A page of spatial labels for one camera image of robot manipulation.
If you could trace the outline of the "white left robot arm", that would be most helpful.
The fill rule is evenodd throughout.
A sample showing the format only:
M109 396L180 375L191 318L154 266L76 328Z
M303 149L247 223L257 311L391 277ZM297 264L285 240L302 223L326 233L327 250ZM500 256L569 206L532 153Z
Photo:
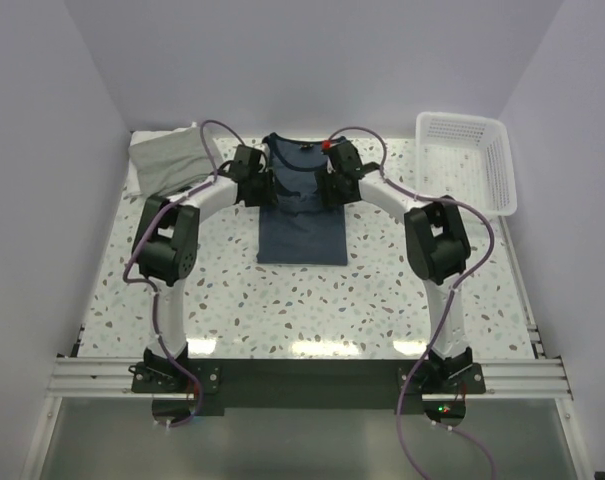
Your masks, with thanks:
M236 205L276 203L274 175L264 151L238 145L234 158L203 183L170 197L152 195L144 203L123 278L144 283L152 292L151 334L147 353L164 358L155 382L167 392L182 390L189 380L184 329L185 281L195 267L201 224Z

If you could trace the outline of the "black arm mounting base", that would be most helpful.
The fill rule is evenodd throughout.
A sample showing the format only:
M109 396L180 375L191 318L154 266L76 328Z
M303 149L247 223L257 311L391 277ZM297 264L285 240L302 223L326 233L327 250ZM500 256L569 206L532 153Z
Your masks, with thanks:
M486 391L482 368L450 374L416 360L190 359L145 352L128 368L133 393L153 397L155 418L222 416L228 409L396 410L419 414L429 395Z

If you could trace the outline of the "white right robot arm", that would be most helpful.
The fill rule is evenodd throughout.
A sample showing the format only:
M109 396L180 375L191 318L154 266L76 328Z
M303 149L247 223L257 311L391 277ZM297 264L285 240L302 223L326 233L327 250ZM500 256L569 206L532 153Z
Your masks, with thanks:
M364 164L349 141L326 140L321 151L328 164L315 174L322 202L340 206L365 201L402 222L407 260L423 281L431 321L427 369L430 386L451 392L473 362L466 338L456 282L466 270L470 242L459 211L450 197L422 197L384 179L375 162Z

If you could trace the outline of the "blue printed tank top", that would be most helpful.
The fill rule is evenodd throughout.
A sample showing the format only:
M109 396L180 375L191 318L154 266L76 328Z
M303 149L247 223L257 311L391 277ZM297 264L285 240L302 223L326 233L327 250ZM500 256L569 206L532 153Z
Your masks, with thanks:
M326 207L316 174L327 169L320 141L263 138L277 203L259 212L257 262L278 265L348 264L342 206Z

